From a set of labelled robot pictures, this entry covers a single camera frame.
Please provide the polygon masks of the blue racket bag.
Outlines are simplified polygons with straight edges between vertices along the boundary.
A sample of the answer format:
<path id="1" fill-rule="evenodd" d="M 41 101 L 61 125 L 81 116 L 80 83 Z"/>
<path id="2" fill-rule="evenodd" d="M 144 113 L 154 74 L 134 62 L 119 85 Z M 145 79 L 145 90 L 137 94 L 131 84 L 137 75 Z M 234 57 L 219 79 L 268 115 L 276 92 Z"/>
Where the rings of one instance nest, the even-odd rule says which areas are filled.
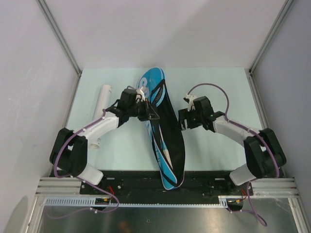
<path id="1" fill-rule="evenodd" d="M 145 86 L 152 90 L 161 80 L 165 80 L 165 73 L 159 67 L 153 67 L 146 71 L 137 83 L 137 88 Z M 179 188 L 185 175 L 185 143 L 181 130 L 178 127 L 178 120 L 171 103 L 168 89 L 166 86 L 166 96 L 163 102 L 158 106 L 152 106 L 160 116 L 159 120 L 146 121 L 145 125 L 150 136 L 153 152 L 159 165 L 160 176 L 165 190 L 174 190 Z M 164 142 L 169 150 L 172 161 L 172 168 L 168 165 L 161 148 L 161 139 L 159 128 L 161 128 Z"/>

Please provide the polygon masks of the white shuttlecock tube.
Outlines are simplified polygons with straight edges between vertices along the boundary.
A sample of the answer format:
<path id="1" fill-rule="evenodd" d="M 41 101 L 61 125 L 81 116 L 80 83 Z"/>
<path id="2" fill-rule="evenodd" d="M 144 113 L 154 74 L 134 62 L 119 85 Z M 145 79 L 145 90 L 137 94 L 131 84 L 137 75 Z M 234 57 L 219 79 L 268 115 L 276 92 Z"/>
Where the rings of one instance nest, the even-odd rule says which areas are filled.
<path id="1" fill-rule="evenodd" d="M 110 95 L 112 92 L 112 86 L 108 84 L 104 84 L 99 92 L 98 100 L 96 103 L 96 107 L 94 110 L 93 120 L 97 120 L 98 118 L 103 116 L 103 109 L 106 109 L 109 104 Z"/>

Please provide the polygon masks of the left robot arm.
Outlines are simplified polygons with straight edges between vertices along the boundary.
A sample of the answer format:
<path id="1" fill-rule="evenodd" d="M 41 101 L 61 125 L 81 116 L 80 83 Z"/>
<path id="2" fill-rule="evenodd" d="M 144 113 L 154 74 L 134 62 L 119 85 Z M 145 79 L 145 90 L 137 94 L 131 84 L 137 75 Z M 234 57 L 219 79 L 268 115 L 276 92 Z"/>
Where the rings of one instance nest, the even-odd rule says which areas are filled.
<path id="1" fill-rule="evenodd" d="M 104 174 L 100 170 L 88 163 L 88 149 L 97 139 L 119 128 L 131 117 L 140 121 L 158 120 L 159 115 L 152 108 L 145 92 L 145 86 L 139 89 L 126 88 L 121 97 L 104 109 L 98 119 L 77 131 L 62 128 L 50 155 L 55 177 L 75 177 L 90 183 L 95 193 L 104 193 L 107 181 L 103 179 Z"/>

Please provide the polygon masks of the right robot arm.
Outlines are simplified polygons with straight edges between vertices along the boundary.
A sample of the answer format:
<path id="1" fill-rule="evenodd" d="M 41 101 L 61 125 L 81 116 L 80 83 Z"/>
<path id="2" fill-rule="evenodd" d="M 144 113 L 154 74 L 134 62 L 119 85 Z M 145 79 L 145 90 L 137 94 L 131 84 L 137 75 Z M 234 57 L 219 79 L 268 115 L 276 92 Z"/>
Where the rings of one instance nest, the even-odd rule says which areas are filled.
<path id="1" fill-rule="evenodd" d="M 187 108 L 178 111 L 181 130 L 203 127 L 230 138 L 244 148 L 246 163 L 231 171 L 224 182 L 228 194 L 237 194 L 242 184 L 255 179 L 279 177 L 280 168 L 287 159 L 272 129 L 252 129 L 235 122 L 225 113 L 215 112 L 206 96 L 187 94 L 184 101 L 188 103 Z"/>

